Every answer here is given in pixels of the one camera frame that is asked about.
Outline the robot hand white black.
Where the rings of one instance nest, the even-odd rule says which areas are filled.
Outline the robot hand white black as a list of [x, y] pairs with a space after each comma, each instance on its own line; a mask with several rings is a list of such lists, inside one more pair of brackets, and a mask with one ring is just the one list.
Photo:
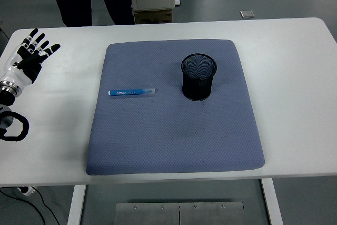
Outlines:
[[39, 33], [35, 28], [14, 49], [5, 64], [1, 86], [22, 91], [26, 86], [35, 82], [43, 62], [61, 48], [57, 43], [50, 45], [49, 41], [44, 38], [45, 34]]

